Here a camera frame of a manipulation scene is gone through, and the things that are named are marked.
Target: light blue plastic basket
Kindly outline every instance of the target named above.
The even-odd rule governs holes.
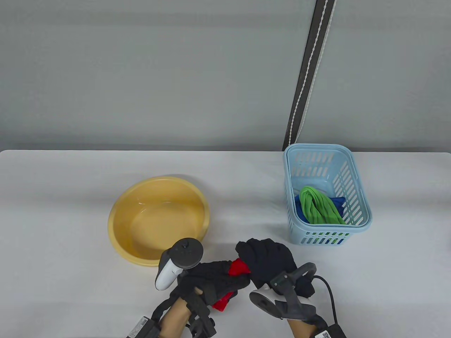
[[[336,144],[295,143],[285,149],[285,191],[294,244],[341,245],[368,229],[373,217],[351,151]],[[347,225],[307,224],[296,214],[295,196],[311,186],[329,197],[346,197]]]

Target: yellow plastic basin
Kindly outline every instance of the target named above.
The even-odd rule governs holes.
[[[117,252],[132,263],[158,266],[162,252],[176,241],[201,241],[210,223],[204,195],[176,177],[155,177],[135,184],[114,204],[108,234]]]

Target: green cloth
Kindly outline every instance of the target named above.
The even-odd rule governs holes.
[[[305,186],[299,199],[310,224],[346,224],[331,199],[315,188]]]

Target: white rope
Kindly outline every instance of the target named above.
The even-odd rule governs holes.
[[[301,126],[298,130],[298,134],[296,135],[295,143],[298,141],[299,135],[301,134],[301,130],[304,127],[305,117],[307,116],[308,104],[310,103],[310,96],[312,95],[313,85],[315,84],[315,79],[316,79],[316,73],[318,72],[319,64],[321,62],[322,54],[324,52],[324,46],[326,45],[327,36],[329,35],[329,30],[331,28],[332,17],[334,16],[336,4],[337,4],[337,1],[335,0],[334,5],[332,7],[332,11],[331,11],[331,17],[329,18],[329,23],[327,24],[326,35],[324,36],[324,41],[322,43],[321,52],[319,54],[318,63],[316,65],[316,69],[315,69],[315,74],[313,74],[312,85],[310,86],[310,90],[308,92],[307,102],[305,103],[304,113],[302,114],[302,118],[301,118]]]
[[[312,53],[310,54],[310,57],[308,58],[307,69],[305,70],[304,82],[302,83],[301,91],[299,93],[298,100],[296,101],[295,110],[293,111],[293,117],[291,118],[290,137],[288,138],[288,145],[291,144],[291,132],[293,130],[293,123],[295,121],[296,111],[298,110],[299,100],[301,99],[301,96],[302,96],[302,93],[303,93],[304,87],[305,87],[305,82],[307,81],[307,75],[308,75],[308,71],[310,69],[310,61],[312,61],[313,53],[315,51],[316,43],[318,41],[319,32],[321,31],[322,20],[324,18],[324,13],[326,12],[327,3],[328,3],[328,0],[326,0],[326,2],[324,2],[324,7],[322,8],[321,20],[319,21],[318,31],[316,32],[316,37],[315,37],[315,42],[313,43]]]

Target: red cloth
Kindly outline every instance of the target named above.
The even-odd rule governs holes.
[[[249,274],[251,271],[249,270],[246,263],[244,263],[240,258],[233,261],[229,268],[229,276],[236,277],[240,276],[242,274]],[[227,304],[229,303],[229,300],[233,297],[234,292],[229,292],[226,294],[223,298],[218,300],[215,304],[213,304],[213,308],[219,311],[224,311]]]

